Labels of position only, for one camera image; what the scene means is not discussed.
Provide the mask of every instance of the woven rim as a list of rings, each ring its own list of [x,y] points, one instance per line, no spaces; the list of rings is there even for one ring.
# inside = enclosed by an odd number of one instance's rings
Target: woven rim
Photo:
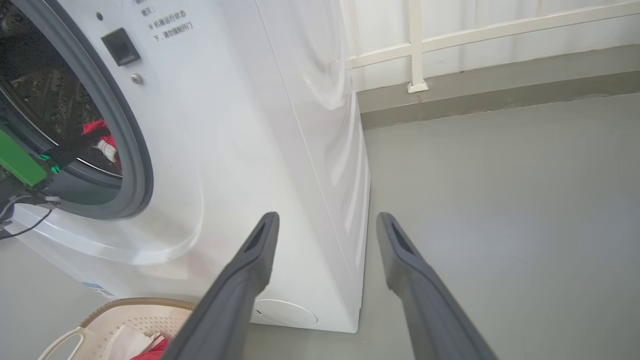
[[[163,297],[131,297],[128,299],[118,299],[100,306],[98,310],[94,311],[91,315],[89,315],[89,317],[84,319],[84,321],[82,321],[79,326],[82,328],[86,328],[92,321],[94,321],[98,316],[105,313],[107,310],[113,309],[114,307],[118,306],[129,305],[159,305],[177,307],[178,309],[185,309],[189,311],[193,311],[195,308],[195,305],[192,302],[166,299]]]

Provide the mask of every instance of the sticker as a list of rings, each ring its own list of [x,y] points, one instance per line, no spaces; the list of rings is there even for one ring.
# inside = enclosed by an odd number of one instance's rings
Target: sticker
[[[166,4],[156,4],[158,5],[156,10],[155,1],[135,0],[134,2],[134,12],[139,13],[139,20],[147,26],[150,36],[156,42],[182,35],[193,29],[190,17],[183,8],[167,8]]]
[[[95,292],[97,292],[98,294],[102,295],[103,297],[106,297],[109,300],[118,300],[119,297],[117,297],[116,295],[112,294],[110,291],[108,291],[107,289],[103,288],[102,286],[98,285],[98,284],[90,284],[88,282],[83,282],[83,284],[85,286],[87,286],[88,288],[93,289]]]

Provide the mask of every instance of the white railing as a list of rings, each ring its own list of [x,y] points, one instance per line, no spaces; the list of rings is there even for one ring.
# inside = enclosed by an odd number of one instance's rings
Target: white railing
[[[408,87],[408,91],[410,93],[427,90],[427,84],[424,82],[424,76],[422,75],[423,53],[446,49],[448,47],[471,44],[493,38],[508,37],[511,35],[530,33],[532,31],[560,28],[561,26],[582,24],[584,22],[611,19],[614,17],[640,13],[640,1],[632,1],[629,3],[594,6],[545,15],[546,0],[538,0],[536,17],[483,26],[483,18],[481,14],[484,13],[485,0],[476,0],[476,23],[474,29],[422,39],[422,11],[420,9],[420,0],[408,1],[409,42],[388,47],[386,49],[359,54],[353,56],[349,60],[351,61],[351,67],[363,67],[387,60],[411,56],[412,81]],[[351,12],[350,23],[353,27],[353,36],[355,37],[357,44],[360,39],[353,0],[349,0],[349,7]]]

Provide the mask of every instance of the screw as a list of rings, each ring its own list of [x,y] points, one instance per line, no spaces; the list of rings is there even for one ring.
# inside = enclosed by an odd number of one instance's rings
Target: screw
[[[142,76],[140,76],[140,74],[138,74],[137,72],[134,72],[133,74],[131,74],[131,81],[133,81],[134,84],[142,84]]]

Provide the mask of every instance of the plastic basket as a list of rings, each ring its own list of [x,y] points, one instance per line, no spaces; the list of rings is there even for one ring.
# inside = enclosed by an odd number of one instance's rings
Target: plastic basket
[[[80,326],[49,345],[39,360],[47,359],[58,346],[74,335],[80,336],[80,342],[68,360],[100,360],[113,335],[125,325],[144,332],[147,336],[160,332],[171,341],[194,307],[190,302],[159,297],[136,297],[109,302],[94,311]]]

